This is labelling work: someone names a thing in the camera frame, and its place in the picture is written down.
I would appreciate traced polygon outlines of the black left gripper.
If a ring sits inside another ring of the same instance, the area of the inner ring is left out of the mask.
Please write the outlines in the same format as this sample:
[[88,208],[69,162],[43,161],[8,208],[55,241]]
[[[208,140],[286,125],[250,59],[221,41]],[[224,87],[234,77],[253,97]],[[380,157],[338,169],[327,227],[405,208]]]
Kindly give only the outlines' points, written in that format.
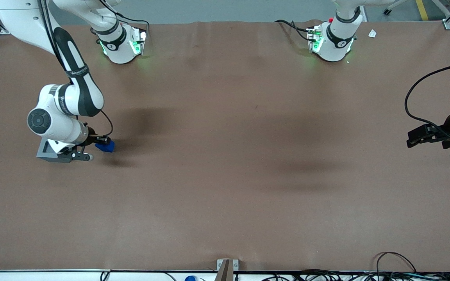
[[408,139],[406,141],[407,147],[412,148],[422,143],[441,142],[443,149],[450,148],[450,115],[445,119],[440,126],[433,126],[431,124],[422,124],[417,128],[407,133]]

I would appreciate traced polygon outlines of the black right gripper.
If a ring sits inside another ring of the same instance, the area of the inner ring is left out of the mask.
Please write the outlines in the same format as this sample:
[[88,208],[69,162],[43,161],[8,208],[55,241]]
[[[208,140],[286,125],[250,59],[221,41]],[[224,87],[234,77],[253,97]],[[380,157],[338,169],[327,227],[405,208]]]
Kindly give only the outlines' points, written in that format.
[[89,133],[86,138],[86,146],[96,143],[97,141],[98,146],[109,146],[111,143],[111,138],[106,135],[97,135],[96,133]]

